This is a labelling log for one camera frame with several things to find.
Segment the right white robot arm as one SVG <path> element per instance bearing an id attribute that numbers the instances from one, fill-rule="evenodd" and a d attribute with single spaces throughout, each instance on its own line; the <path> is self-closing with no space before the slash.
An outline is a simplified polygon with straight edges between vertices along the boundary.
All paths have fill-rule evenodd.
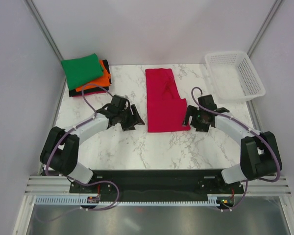
<path id="1" fill-rule="evenodd" d="M 240 146 L 240 163 L 221 171 L 214 181 L 217 191 L 227 192 L 236 182 L 279 180 L 282 166 L 273 133 L 250 128 L 224 107 L 209 110 L 189 105 L 183 123 L 189 121 L 199 132 L 208 132 L 209 127 L 219 129 Z"/>

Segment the folded black t-shirt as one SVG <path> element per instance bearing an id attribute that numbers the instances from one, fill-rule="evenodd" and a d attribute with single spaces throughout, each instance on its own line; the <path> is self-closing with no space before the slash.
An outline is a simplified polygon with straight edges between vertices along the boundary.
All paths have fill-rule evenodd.
<path id="1" fill-rule="evenodd" d="M 91 89 L 89 91 L 86 91 L 84 93 L 91 93 L 91 92 L 101 92 L 100 90 L 97 90 L 97 89 Z"/>

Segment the white plastic basket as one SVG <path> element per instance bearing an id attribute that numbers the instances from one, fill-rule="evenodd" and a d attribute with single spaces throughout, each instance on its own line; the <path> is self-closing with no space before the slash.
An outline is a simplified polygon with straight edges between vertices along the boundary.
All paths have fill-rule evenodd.
<path id="1" fill-rule="evenodd" d="M 220 103 L 250 101 L 266 94 L 265 87 L 247 53 L 221 51 L 204 57 L 211 85 Z"/>

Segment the folded green t-shirt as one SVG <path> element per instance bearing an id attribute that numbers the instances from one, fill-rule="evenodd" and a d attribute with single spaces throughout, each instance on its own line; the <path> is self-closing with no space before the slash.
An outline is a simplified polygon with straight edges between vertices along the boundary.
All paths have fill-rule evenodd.
<path id="1" fill-rule="evenodd" d="M 69 90 L 74 90 L 103 76 L 103 68 L 94 53 L 61 61 Z"/>

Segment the left aluminium frame post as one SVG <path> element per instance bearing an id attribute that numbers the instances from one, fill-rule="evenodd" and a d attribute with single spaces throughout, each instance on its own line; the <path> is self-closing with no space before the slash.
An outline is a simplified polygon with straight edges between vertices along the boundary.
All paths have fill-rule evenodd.
<path id="1" fill-rule="evenodd" d="M 34 3 L 34 1 L 33 0 L 24 0 L 24 2 L 27 5 L 27 7 L 29 8 L 29 10 L 30 10 L 31 14 L 33 15 L 36 23 L 38 24 L 43 36 L 47 40 L 48 44 L 50 45 L 50 47 L 53 50 L 54 54 L 56 55 L 57 59 L 59 61 L 63 60 L 63 56 L 61 55 L 54 39 L 52 38 L 52 35 L 51 35 L 47 25 L 45 24 L 36 4 Z"/>

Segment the aluminium frame post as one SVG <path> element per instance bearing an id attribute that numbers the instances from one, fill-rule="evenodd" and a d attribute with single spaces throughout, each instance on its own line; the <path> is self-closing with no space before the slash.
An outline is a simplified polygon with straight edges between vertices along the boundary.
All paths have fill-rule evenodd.
<path id="1" fill-rule="evenodd" d="M 247 55 L 250 58 L 255 49 L 257 48 L 258 44 L 260 43 L 264 33 L 266 32 L 267 28 L 269 27 L 270 23 L 274 19 L 276 13 L 280 9 L 281 5 L 284 3 L 284 0 L 275 0 L 273 5 L 270 7 L 269 12 L 267 13 L 263 23 L 261 24 L 255 38 L 253 39 L 249 49 L 247 50 Z"/>
<path id="2" fill-rule="evenodd" d="M 61 55 L 54 39 L 52 38 L 52 35 L 51 35 L 47 25 L 45 24 L 36 4 L 34 3 L 34 1 L 33 0 L 24 0 L 24 2 L 27 5 L 27 7 L 29 8 L 29 10 L 30 10 L 31 14 L 33 15 L 36 23 L 38 24 L 43 36 L 47 40 L 48 44 L 50 45 L 50 47 L 53 50 L 54 54 L 56 55 L 57 59 L 59 61 L 63 60 L 63 56 Z"/>

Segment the folded orange t-shirt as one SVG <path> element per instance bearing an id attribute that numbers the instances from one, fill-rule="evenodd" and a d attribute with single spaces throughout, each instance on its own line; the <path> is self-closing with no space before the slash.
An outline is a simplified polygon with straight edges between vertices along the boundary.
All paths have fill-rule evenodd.
<path id="1" fill-rule="evenodd" d="M 99 62 L 103 66 L 103 76 L 87 83 L 87 86 L 84 88 L 84 92 L 89 91 L 91 89 L 97 89 L 102 91 L 102 89 L 100 89 L 96 85 L 106 88 L 112 84 L 108 61 L 105 59 L 100 60 Z"/>

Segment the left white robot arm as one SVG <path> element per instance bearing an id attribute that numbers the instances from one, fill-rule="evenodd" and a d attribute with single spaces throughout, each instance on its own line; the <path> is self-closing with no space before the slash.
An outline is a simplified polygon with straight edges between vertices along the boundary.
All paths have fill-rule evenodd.
<path id="1" fill-rule="evenodd" d="M 61 175 L 81 182 L 86 192 L 94 192 L 98 181 L 93 172 L 78 162 L 79 146 L 90 137 L 117 124 L 123 131 L 134 130 L 136 125 L 145 125 L 134 104 L 116 107 L 106 104 L 96 113 L 75 126 L 63 129 L 53 127 L 44 144 L 40 162 Z"/>

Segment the red t-shirt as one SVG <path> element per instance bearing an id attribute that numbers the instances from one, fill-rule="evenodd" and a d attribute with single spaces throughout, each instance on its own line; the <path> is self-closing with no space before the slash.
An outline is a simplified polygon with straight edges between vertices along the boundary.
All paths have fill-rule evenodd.
<path id="1" fill-rule="evenodd" d="M 187 100 L 181 98 L 172 69 L 146 69 L 147 131 L 165 133 L 189 131 L 184 124 Z"/>

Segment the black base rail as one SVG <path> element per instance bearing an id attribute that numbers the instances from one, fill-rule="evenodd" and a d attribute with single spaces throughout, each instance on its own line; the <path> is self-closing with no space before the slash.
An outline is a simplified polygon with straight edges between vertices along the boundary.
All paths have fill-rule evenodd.
<path id="1" fill-rule="evenodd" d="M 70 193 L 98 193 L 102 202 L 174 203 L 244 191 L 240 183 L 226 184 L 221 169 L 95 170 L 90 183 L 82 186 L 73 182 Z"/>

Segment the right aluminium frame post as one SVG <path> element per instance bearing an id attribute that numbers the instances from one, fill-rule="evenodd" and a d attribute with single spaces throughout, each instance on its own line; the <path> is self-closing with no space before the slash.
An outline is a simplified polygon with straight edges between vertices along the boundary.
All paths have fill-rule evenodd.
<path id="1" fill-rule="evenodd" d="M 276 13 L 280 9 L 281 5 L 284 3 L 284 0 L 275 0 L 273 5 L 270 7 L 269 12 L 267 13 L 263 23 L 261 24 L 255 38 L 253 39 L 249 49 L 247 50 L 247 55 L 250 58 L 255 49 L 257 48 L 258 44 L 260 43 L 264 33 L 266 32 L 267 28 L 269 27 L 270 23 L 274 19 Z"/>

